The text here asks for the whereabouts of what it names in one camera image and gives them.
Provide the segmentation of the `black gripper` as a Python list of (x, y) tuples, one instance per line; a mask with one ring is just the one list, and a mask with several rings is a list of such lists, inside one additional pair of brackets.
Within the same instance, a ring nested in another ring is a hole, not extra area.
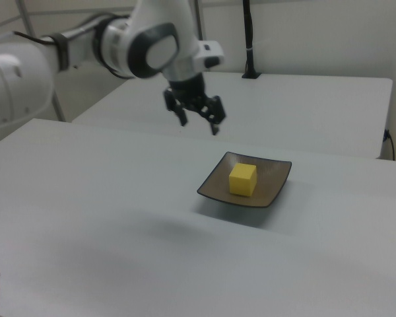
[(163, 92), (166, 109), (178, 117), (180, 125), (183, 127), (187, 124), (187, 116), (181, 102), (190, 103), (195, 100), (196, 112), (209, 122), (212, 135), (217, 135), (226, 113), (219, 96), (206, 96), (203, 74), (199, 73), (185, 81), (168, 83), (170, 88)]

